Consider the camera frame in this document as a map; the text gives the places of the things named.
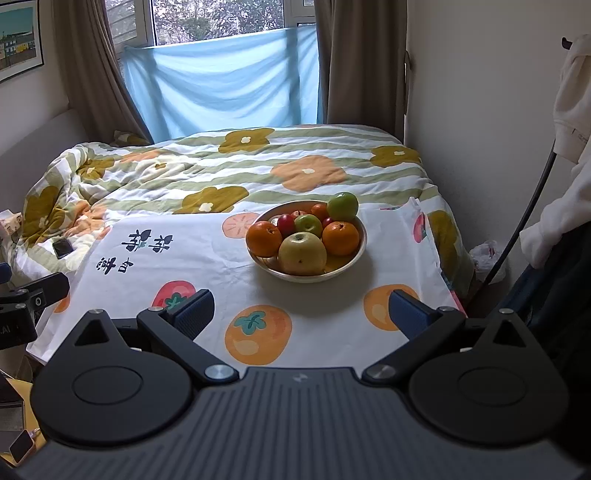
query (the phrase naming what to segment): black cable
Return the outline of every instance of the black cable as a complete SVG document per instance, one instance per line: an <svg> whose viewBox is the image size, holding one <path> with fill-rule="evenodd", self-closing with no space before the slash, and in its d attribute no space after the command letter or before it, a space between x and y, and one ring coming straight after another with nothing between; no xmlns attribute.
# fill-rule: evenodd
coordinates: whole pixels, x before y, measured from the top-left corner
<svg viewBox="0 0 591 480"><path fill-rule="evenodd" d="M546 162L546 166L544 167L544 171L542 172L542 176L540 177L540 181L538 182L538 185L535 188L535 192L532 195L530 203L528 204L527 208L525 209L525 212L524 212L523 216L521 217L521 220L517 224L517 228L515 229L515 232L513 232L513 235L511 235L511 239L509 240L509 243L507 243L507 246L503 250L503 253L499 257L499 260L497 260L495 265L492 267L492 270L486 276L484 282L478 288L478 290L476 291L476 293L474 294L474 296L472 297L472 300L470 302L474 301L474 299L482 291L482 289L484 287L486 287L492 281L493 278L495 278L496 273L499 271L501 265L503 264L505 259L508 257L509 253L513 249L515 243L517 242L517 239L519 238L519 233L525 227L527 220L530 219L530 216L531 216L532 212L534 211L535 204L538 203L538 200L540 199L540 195L542 194L542 190L544 189L544 186L546 185L546 181L548 180L548 177L550 176L550 171L552 170L552 166L554 165L554 160L556 160L556 153L554 152L554 145L555 144L556 144L556 141L554 141L554 144L552 144L552 150L550 151L550 156L548 157L548 161Z"/></svg>

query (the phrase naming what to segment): red apple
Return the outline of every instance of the red apple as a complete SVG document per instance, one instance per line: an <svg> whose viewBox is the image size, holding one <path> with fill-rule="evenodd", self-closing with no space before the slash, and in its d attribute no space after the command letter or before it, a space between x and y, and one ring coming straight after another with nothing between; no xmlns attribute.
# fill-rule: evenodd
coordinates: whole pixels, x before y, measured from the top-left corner
<svg viewBox="0 0 591 480"><path fill-rule="evenodd" d="M308 214L308 212L305 212L304 210L296 210L295 212L293 212L293 213L291 214L291 216L292 216L292 217L294 218L294 220L295 220L295 219L296 219L296 218L298 218L300 215L307 215L307 214Z"/></svg>
<svg viewBox="0 0 591 480"><path fill-rule="evenodd" d="M287 238L296 232L296 219L294 219L289 213L281 215L277 219L277 228L281 232L283 238Z"/></svg>

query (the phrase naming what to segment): tree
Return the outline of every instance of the tree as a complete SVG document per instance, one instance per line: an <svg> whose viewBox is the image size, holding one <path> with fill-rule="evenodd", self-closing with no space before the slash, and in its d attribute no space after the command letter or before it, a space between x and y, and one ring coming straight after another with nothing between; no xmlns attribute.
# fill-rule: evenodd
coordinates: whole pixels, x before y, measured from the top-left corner
<svg viewBox="0 0 591 480"><path fill-rule="evenodd" d="M282 0L154 0L159 45L284 26Z"/></svg>

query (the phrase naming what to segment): bedsheet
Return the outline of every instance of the bedsheet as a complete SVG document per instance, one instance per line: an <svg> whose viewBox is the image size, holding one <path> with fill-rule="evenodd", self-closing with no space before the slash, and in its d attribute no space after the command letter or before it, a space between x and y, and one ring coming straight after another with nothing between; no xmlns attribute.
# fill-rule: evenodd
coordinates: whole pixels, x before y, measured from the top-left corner
<svg viewBox="0 0 591 480"><path fill-rule="evenodd" d="M260 212L291 200L327 201L344 190L362 209L418 199L446 278L460 296L467 293L472 261L419 153L361 125L203 132L148 147L77 145L27 194L21 234L5 239L2 250L18 285L75 273L94 241L127 216ZM58 260L52 243L61 237L74 252Z"/></svg>

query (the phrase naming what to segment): plastic bag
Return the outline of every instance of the plastic bag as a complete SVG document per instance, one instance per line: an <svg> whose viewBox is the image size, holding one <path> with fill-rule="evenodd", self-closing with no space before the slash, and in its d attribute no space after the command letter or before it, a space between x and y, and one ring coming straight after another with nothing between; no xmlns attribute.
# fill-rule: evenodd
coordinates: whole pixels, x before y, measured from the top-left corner
<svg viewBox="0 0 591 480"><path fill-rule="evenodd" d="M502 251L501 246L494 240L489 240L470 250L470 256L476 268L476 278L479 281L485 280L492 267L495 266L497 260L501 257ZM505 262L503 262L499 271L492 279L491 284L500 282L503 278L505 278Z"/></svg>

